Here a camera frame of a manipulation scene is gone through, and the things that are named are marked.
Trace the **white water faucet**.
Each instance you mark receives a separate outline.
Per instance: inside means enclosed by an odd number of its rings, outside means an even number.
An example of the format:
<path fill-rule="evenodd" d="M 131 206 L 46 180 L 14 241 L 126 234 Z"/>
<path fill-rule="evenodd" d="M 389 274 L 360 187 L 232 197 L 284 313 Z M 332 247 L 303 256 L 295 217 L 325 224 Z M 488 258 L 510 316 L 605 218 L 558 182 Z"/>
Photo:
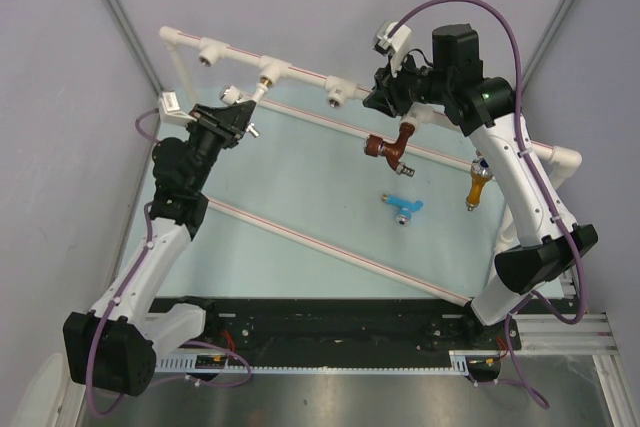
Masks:
<path fill-rule="evenodd" d="M 220 101 L 227 106 L 237 103 L 243 102 L 247 100 L 253 100 L 256 102 L 256 107 L 263 99 L 263 97 L 267 94 L 270 88 L 273 85 L 273 81 L 267 77 L 261 77 L 258 83 L 256 84 L 255 90 L 252 94 L 241 91 L 238 87 L 234 85 L 227 85 L 222 88 L 219 93 Z M 255 127 L 255 123 L 250 120 L 249 122 L 232 122 L 232 125 L 239 129 L 242 134 L 248 133 L 254 138 L 258 138 L 260 136 L 259 131 Z"/>

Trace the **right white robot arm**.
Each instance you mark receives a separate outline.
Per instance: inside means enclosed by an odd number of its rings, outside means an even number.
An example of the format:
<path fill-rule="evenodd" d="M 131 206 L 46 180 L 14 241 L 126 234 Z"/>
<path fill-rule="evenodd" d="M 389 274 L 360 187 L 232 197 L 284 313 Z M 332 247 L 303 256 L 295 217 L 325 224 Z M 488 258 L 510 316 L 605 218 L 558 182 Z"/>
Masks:
<path fill-rule="evenodd" d="M 411 57 L 411 31 L 398 22 L 378 30 L 374 48 L 387 63 L 374 75 L 366 108 L 400 120 L 389 143 L 371 135 L 364 152 L 385 158 L 399 175 L 412 175 L 403 162 L 409 138 L 443 107 L 452 125 L 478 151 L 466 199 L 475 209 L 482 189 L 495 180 L 512 216 L 518 243 L 494 258 L 496 274 L 466 306 L 463 340 L 484 348 L 497 336 L 496 323 L 518 309 L 538 287 L 565 271 L 582 267 L 582 257 L 598 241 L 593 225 L 581 225 L 566 208 L 535 152 L 521 112 L 520 96 L 503 78 L 488 78 L 479 57 L 479 37 L 468 24 L 446 25 L 432 33 L 433 59 L 417 67 Z"/>

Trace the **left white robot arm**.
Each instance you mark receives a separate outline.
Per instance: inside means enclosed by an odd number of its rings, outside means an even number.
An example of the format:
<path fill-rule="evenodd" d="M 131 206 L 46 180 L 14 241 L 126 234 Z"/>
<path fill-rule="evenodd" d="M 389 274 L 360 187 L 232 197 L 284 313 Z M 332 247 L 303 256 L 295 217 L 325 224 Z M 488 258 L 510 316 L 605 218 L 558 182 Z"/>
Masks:
<path fill-rule="evenodd" d="M 204 221 L 209 201 L 203 188 L 219 154 L 242 140 L 255 108 L 252 100 L 226 107 L 197 104 L 186 123 L 186 139 L 155 143 L 155 192 L 143 208 L 141 243 L 89 311 L 71 313 L 63 325 L 73 382 L 138 396 L 150 384 L 157 361 L 190 340 L 207 347 L 219 339 L 220 321 L 200 306 L 176 304 L 154 320 L 147 314 Z"/>

